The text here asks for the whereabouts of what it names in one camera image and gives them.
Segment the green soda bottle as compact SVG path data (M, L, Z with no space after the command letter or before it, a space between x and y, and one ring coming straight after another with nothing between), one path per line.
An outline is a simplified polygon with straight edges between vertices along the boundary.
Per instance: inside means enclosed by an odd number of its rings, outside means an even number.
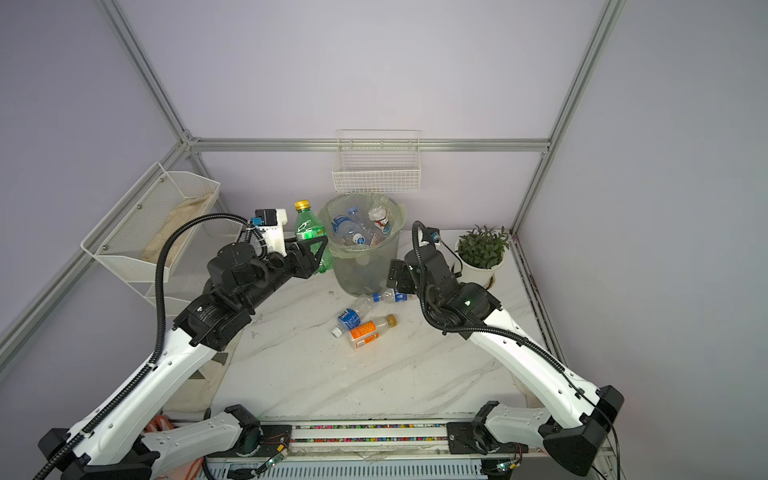
M297 239L309 239L312 237L326 235L326 230L319 217L311 210L309 200L299 200L295 204L297 220L295 225L295 236ZM328 246L326 247L324 260L327 262L327 270L333 269L333 259Z

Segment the small blue label bottle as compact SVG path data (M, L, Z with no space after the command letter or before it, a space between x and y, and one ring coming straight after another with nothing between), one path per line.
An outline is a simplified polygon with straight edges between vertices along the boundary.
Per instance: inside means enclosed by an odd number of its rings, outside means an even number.
M359 327L371 312L373 306L374 300L372 297L358 297L337 316L337 325L331 330L331 334L335 338L340 338L344 333Z

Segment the orange label bottle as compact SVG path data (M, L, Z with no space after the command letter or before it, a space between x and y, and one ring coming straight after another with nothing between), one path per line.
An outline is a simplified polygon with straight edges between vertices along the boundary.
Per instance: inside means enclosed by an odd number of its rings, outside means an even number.
M359 349L377 340L397 325L397 317L393 314L376 317L350 330L348 332L350 343L354 349Z

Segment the clear bottle blue label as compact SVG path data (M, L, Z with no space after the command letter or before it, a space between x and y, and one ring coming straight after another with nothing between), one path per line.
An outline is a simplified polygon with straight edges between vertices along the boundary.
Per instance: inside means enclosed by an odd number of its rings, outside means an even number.
M347 215L337 215L331 221L334 234L345 245L368 245L366 229Z

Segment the red white label bottle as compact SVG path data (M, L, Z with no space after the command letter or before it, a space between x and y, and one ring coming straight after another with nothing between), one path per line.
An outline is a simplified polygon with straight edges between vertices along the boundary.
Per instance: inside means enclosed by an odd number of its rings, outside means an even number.
M369 220L381 231L383 235L391 232L388 210L383 205L377 205L368 212Z

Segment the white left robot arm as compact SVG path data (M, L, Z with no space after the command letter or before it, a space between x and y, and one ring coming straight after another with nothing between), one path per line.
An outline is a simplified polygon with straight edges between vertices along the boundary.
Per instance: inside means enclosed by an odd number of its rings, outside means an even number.
M232 405L206 420L169 432L145 428L167 400L201 366L226 349L256 308L292 278L318 269L328 240L289 239L283 251L258 257L248 242L222 247L208 262L205 292L161 327L153 353L108 400L70 429L54 428L39 442L46 478L59 468L65 479L154 479L182 464L235 449L250 453L260 422Z

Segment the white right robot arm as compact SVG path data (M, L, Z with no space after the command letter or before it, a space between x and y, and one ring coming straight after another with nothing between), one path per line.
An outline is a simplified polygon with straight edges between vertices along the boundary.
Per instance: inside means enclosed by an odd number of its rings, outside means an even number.
M611 385L598 387L565 366L536 342L477 283L460 281L433 245L415 247L390 263L389 287L415 295L427 323L459 335L492 355L540 401L520 409L489 401L474 419L475 443L483 453L505 444L543 449L573 475L587 476L598 452L615 432L624 397Z

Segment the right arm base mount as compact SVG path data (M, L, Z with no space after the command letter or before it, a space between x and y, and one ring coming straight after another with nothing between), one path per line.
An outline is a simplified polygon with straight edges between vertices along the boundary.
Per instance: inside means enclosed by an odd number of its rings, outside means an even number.
M446 425L449 452L461 454L526 454L525 444L501 443L484 425L474 426L471 422L449 422Z

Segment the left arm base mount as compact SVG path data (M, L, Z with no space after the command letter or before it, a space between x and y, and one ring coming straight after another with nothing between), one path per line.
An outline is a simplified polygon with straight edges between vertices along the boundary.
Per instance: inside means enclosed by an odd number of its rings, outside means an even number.
M279 446L289 445L292 430L290 424L261 424L258 432L247 433L244 439L236 441L234 447L210 454L209 458L271 457L277 453Z

